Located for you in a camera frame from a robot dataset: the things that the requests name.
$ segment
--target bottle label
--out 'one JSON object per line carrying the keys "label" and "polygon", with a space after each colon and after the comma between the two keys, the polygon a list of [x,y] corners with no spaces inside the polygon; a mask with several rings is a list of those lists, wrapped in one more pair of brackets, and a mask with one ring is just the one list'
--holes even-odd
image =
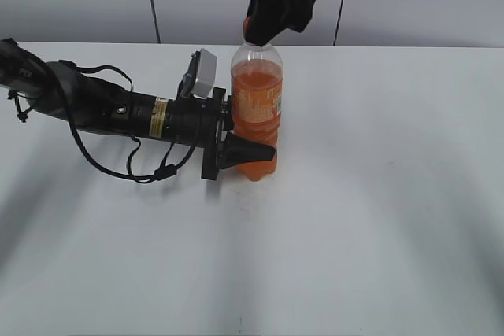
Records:
{"label": "bottle label", "polygon": [[259,124],[277,118],[282,107],[282,83],[268,90],[244,90],[236,87],[234,113],[245,122]]}

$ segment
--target white table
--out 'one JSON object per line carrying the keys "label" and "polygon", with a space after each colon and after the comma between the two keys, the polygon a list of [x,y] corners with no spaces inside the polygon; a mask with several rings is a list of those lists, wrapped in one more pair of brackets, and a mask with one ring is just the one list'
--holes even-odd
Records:
{"label": "white table", "polygon": [[[22,46],[167,98],[201,47]],[[229,88],[235,47],[205,47]],[[171,181],[112,179],[62,121],[1,104],[1,336],[504,333],[504,50],[279,51],[279,166],[259,183],[200,180],[200,152]],[[134,146],[84,141],[121,170]],[[145,143],[137,172],[166,148]]]}

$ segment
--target plastic bottle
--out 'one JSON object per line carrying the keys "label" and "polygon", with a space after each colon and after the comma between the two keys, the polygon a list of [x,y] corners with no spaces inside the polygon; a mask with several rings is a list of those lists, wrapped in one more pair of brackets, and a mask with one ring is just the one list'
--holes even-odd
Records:
{"label": "plastic bottle", "polygon": [[[231,66],[235,134],[251,141],[276,146],[282,105],[284,65],[272,45],[263,47],[245,42]],[[248,179],[258,181],[276,170],[273,161],[237,166]]]}

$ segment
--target orange liquid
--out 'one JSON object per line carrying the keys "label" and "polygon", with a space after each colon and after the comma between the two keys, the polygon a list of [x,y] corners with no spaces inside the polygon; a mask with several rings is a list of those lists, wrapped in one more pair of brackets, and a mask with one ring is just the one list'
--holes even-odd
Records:
{"label": "orange liquid", "polygon": [[[280,109],[276,111],[276,104],[273,102],[271,109],[264,109],[259,113],[258,102],[255,97],[264,97],[265,91],[269,94],[279,94],[281,92],[283,70],[279,65],[271,61],[251,60],[238,63],[232,68],[233,86],[233,121],[235,122],[235,134],[249,139],[250,141],[264,143],[275,146],[278,141],[278,128],[280,126]],[[248,104],[246,118],[243,120],[240,114],[244,114],[243,109],[237,109],[242,104],[237,98],[237,93],[245,93],[248,98],[253,99]],[[277,155],[272,161],[259,161],[245,163],[236,167],[251,181],[258,181],[265,175],[274,173],[276,170]]]}

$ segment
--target clear plastic bottle top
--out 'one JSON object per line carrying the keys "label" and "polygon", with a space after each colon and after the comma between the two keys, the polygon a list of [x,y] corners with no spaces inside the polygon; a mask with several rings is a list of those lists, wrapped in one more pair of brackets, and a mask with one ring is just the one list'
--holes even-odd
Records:
{"label": "clear plastic bottle top", "polygon": [[278,51],[276,51],[273,45],[268,44],[264,46],[257,46],[252,45],[248,42],[242,44],[241,47],[236,51],[231,63],[231,67],[233,68],[238,63],[243,61],[253,60],[271,61],[280,68],[284,67],[282,58],[280,58]]}

